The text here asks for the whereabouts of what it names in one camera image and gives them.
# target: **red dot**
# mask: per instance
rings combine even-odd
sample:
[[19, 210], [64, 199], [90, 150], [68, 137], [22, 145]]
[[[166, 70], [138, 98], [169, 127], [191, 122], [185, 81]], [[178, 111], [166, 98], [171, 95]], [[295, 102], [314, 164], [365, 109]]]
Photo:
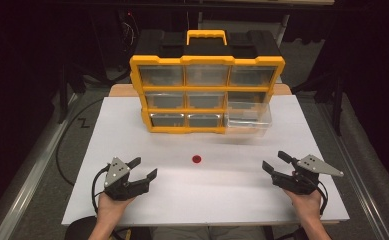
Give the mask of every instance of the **red dot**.
[[193, 162], [194, 163], [199, 163], [201, 162], [201, 157], [199, 155], [194, 155], [193, 156]]

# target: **human hand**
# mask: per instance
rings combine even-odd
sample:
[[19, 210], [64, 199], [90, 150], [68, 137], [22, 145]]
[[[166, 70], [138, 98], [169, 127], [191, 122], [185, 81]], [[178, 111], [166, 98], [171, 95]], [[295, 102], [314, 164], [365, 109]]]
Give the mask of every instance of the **human hand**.
[[291, 198], [300, 220], [320, 219], [321, 194], [318, 190], [309, 195], [297, 195], [285, 189], [284, 192]]
[[309, 195], [297, 195], [285, 189], [284, 192], [291, 198], [297, 217], [308, 238], [310, 240], [331, 239], [320, 220], [321, 194], [318, 190]]
[[134, 200], [115, 201], [107, 194], [101, 193], [98, 197], [97, 223], [89, 239], [108, 239], [126, 207]]

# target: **plastic drawer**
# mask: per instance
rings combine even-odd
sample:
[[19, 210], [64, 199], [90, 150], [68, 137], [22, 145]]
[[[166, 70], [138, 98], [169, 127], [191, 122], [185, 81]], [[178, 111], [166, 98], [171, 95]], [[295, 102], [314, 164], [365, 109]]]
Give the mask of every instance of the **plastic drawer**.
[[188, 114], [189, 127], [220, 127], [221, 114]]
[[182, 86], [183, 67], [178, 65], [142, 65], [138, 67], [145, 86]]
[[187, 92], [188, 108], [222, 108], [224, 92]]
[[229, 67], [225, 65], [188, 65], [188, 86], [225, 86]]
[[233, 66], [229, 78], [230, 86], [269, 86], [275, 67]]
[[184, 114], [152, 113], [150, 114], [153, 127], [183, 127]]
[[227, 109], [224, 118], [226, 133], [263, 135], [272, 126], [272, 115], [268, 104], [252, 103], [244, 110]]
[[228, 92], [227, 107], [248, 109], [256, 103], [263, 103], [265, 97], [265, 92]]
[[183, 108], [183, 92], [145, 92], [149, 108]]

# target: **wrist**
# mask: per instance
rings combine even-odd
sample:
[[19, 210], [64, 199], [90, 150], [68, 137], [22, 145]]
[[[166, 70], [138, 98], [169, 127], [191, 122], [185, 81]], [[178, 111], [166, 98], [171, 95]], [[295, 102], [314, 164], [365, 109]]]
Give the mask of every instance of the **wrist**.
[[319, 217], [303, 218], [300, 222], [310, 240], [331, 239]]
[[114, 226], [111, 226], [108, 223], [98, 222], [95, 224], [95, 227], [89, 237], [89, 240], [103, 240], [109, 239]]

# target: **white paper sheet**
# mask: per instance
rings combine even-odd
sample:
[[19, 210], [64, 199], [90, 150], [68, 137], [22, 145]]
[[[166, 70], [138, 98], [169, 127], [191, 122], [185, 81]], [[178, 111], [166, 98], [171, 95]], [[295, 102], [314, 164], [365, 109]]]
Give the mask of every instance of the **white paper sheet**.
[[[277, 157], [282, 150], [298, 159], [322, 158], [295, 96], [273, 96], [273, 124], [261, 138], [236, 141], [214, 133], [160, 134], [147, 131], [138, 98], [105, 98], [62, 224], [95, 215], [91, 184], [114, 156], [124, 162], [141, 157], [130, 181], [158, 168], [150, 192], [127, 208], [121, 225], [257, 225], [296, 222], [289, 198], [262, 170], [266, 160], [291, 174]], [[192, 162], [200, 155], [199, 164]], [[105, 174], [97, 182], [102, 191]], [[323, 221], [349, 218], [332, 178], [321, 175], [329, 193]]]

